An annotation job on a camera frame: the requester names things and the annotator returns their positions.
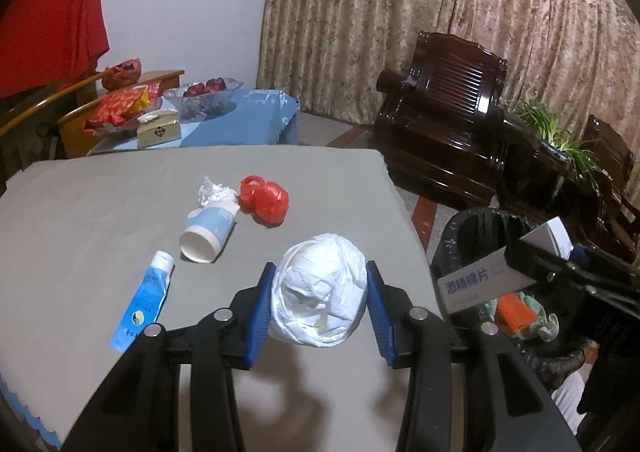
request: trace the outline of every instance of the tissue box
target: tissue box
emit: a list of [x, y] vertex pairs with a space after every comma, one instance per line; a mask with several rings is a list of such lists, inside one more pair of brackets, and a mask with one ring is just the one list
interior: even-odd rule
[[[560, 218], [553, 218], [522, 237], [534, 246], [568, 260], [571, 244]], [[438, 289], [447, 313], [484, 304], [509, 292], [520, 291], [536, 281], [513, 270], [504, 258], [504, 248], [473, 264], [438, 279]]]
[[140, 148], [180, 140], [180, 137], [180, 117], [177, 111], [156, 111], [151, 119], [138, 126]]

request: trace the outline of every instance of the blue tablecloth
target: blue tablecloth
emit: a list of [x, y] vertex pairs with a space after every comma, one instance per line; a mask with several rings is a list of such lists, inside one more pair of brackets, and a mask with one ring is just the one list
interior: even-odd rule
[[[161, 109], [171, 109], [163, 99]], [[231, 98], [230, 111], [222, 116], [182, 124], [182, 139], [149, 148], [211, 145], [298, 144], [296, 113], [300, 103], [278, 90], [238, 89]], [[112, 150], [137, 150], [138, 140], [102, 140], [90, 154]]]

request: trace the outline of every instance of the floral curtain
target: floral curtain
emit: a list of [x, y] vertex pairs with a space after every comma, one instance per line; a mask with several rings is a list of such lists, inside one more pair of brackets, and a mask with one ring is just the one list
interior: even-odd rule
[[575, 138], [596, 114], [639, 153], [640, 26], [625, 0], [266, 0], [258, 84], [372, 124], [380, 71], [407, 69], [421, 29], [506, 58], [504, 98], [537, 92]]

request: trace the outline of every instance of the tile floor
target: tile floor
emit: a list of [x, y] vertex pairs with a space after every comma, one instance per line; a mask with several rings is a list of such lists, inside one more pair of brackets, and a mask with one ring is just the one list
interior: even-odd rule
[[[372, 132], [369, 127], [351, 125], [306, 112], [298, 114], [298, 133], [301, 145], [335, 148], [368, 148]], [[439, 205], [425, 197], [396, 186], [415, 229], [431, 262], [440, 236], [456, 210]]]

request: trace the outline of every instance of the trash can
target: trash can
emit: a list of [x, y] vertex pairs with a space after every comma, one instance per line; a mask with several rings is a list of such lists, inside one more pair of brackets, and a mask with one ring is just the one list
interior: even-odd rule
[[[443, 317], [455, 326], [477, 328], [481, 323], [479, 307], [448, 316], [437, 293], [437, 280], [499, 250], [510, 239], [520, 238], [537, 226], [527, 218], [493, 208], [471, 208], [454, 215], [445, 226], [431, 262], [433, 285]], [[544, 298], [536, 297], [545, 305]], [[553, 342], [514, 338], [513, 343], [548, 390], [559, 388], [571, 372], [583, 365], [588, 347], [586, 339], [571, 337], [564, 341], [562, 335]]]

